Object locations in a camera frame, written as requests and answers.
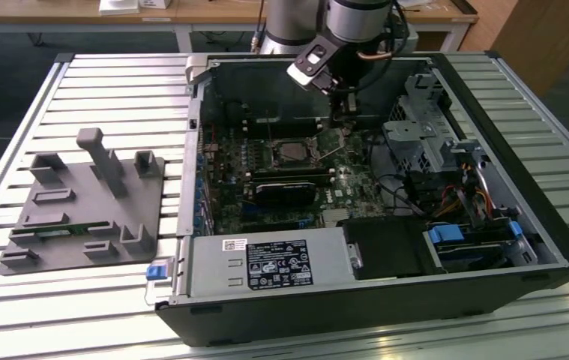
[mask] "green circuit board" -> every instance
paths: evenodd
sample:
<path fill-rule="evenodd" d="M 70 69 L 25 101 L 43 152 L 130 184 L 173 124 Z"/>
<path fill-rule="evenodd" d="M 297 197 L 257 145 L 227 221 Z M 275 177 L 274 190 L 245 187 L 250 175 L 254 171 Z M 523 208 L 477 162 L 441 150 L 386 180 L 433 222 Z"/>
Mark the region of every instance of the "green circuit board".
<path fill-rule="evenodd" d="M 311 156 L 297 157 L 303 144 Z M 283 158 L 278 149 L 286 147 Z M 313 137 L 246 139 L 233 131 L 218 142 L 211 161 L 211 199 L 214 233 L 234 234 L 258 231 L 325 227 L 322 212 L 343 209 L 349 218 L 383 215 L 383 204 L 370 178 L 361 134 L 345 136 L 341 129 L 319 131 Z M 285 169 L 330 169 L 327 186 L 314 189 L 314 201 L 305 206 L 263 210 L 247 200 L 247 172 Z"/>

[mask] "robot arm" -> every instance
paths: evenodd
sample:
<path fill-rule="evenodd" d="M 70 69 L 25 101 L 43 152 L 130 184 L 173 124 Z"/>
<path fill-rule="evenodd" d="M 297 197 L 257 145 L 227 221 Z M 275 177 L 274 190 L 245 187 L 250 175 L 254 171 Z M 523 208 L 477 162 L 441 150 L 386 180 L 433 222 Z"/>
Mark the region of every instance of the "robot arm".
<path fill-rule="evenodd" d="M 259 54 L 299 54 L 323 25 L 325 7 L 325 0 L 269 0 Z"/>
<path fill-rule="evenodd" d="M 398 49 L 389 46 L 394 43 L 393 7 L 398 11 L 398 30 L 403 35 Z M 314 87 L 329 96 L 355 93 L 365 85 L 359 80 L 371 69 L 371 62 L 390 60 L 403 48 L 406 20 L 397 0 L 329 0 L 325 24 L 286 72 L 305 89 Z M 386 51 L 378 53 L 382 42 L 386 42 Z"/>

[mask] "wooden cabinet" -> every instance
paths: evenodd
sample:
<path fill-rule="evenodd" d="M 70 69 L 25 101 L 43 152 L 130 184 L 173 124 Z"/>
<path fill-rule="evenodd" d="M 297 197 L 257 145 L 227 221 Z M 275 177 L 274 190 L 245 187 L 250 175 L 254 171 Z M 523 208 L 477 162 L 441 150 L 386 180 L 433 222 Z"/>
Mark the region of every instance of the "wooden cabinet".
<path fill-rule="evenodd" d="M 478 12 L 459 49 L 494 50 L 539 96 L 569 66 L 569 0 L 467 0 Z"/>

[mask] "aluminum extrusion table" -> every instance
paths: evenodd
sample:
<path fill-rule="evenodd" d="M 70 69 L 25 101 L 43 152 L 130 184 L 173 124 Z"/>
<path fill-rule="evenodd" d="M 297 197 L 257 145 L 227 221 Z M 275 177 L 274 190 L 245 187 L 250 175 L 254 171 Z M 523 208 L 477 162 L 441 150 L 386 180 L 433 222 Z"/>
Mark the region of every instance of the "aluminum extrusion table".
<path fill-rule="evenodd" d="M 449 54 L 506 141 L 569 224 L 569 134 L 499 59 Z M 47 73 L 0 160 L 0 253 L 33 181 L 35 152 L 87 160 L 78 128 L 98 126 L 119 159 L 151 149 L 167 160 L 158 257 L 175 251 L 174 229 L 189 97 L 186 55 L 75 55 Z M 467 123 L 462 129 L 470 133 Z M 219 348 L 189 348 L 154 316 L 146 265 L 0 276 L 0 359 L 563 359 L 569 284 L 534 292 L 494 313 Z"/>

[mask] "blue release latch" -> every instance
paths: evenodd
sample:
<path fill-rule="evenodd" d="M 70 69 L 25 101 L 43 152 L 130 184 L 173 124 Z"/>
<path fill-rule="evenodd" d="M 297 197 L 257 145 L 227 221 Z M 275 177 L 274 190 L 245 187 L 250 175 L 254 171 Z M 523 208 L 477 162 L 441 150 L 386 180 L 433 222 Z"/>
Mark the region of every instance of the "blue release latch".
<path fill-rule="evenodd" d="M 513 232 L 513 236 L 515 238 L 518 238 L 522 234 L 522 227 L 519 226 L 517 221 L 511 221 L 510 223 L 507 223 L 507 227 L 510 228 L 510 231 Z"/>
<path fill-rule="evenodd" d="M 154 260 L 146 268 L 146 280 L 165 280 L 173 272 L 173 259 Z"/>
<path fill-rule="evenodd" d="M 462 230 L 458 225 L 437 225 L 427 231 L 427 236 L 433 244 L 439 242 L 459 242 L 463 240 Z"/>
<path fill-rule="evenodd" d="M 146 280 L 163 280 L 167 278 L 167 266 L 166 265 L 150 265 L 146 269 Z"/>

